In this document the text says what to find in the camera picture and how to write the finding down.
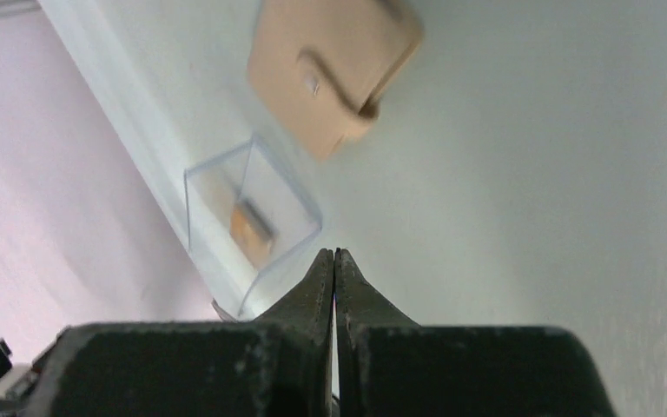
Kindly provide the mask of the beige leather card holder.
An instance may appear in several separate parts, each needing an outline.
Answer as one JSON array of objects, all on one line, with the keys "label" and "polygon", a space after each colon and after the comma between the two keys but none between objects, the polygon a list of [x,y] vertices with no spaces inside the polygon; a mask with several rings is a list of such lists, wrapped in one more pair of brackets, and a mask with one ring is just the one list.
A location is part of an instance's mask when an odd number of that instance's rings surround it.
[{"label": "beige leather card holder", "polygon": [[424,38],[406,1],[264,1],[248,80],[279,124],[322,161],[361,139]]}]

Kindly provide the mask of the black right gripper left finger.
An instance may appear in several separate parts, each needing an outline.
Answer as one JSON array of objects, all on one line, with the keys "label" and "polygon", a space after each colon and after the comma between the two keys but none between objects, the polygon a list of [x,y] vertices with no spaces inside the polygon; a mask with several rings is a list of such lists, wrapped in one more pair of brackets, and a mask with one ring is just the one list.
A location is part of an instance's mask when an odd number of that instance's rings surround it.
[{"label": "black right gripper left finger", "polygon": [[30,416],[328,416],[334,254],[251,321],[95,322],[57,339]]}]

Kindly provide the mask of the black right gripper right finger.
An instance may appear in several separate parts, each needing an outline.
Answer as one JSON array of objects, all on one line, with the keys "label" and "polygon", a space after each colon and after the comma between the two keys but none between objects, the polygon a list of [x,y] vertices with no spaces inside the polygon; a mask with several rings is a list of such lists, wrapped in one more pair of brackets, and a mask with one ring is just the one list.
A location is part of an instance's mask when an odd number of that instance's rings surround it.
[{"label": "black right gripper right finger", "polygon": [[425,326],[334,257],[345,416],[612,416],[590,353],[551,326]]}]

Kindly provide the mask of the orange credit card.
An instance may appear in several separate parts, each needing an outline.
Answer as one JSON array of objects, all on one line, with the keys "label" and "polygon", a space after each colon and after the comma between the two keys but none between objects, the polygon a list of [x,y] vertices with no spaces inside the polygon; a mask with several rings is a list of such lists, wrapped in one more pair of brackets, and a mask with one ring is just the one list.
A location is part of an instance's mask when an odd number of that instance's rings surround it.
[{"label": "orange credit card", "polygon": [[239,200],[234,205],[229,233],[254,268],[263,269],[268,265],[276,232],[250,200]]}]

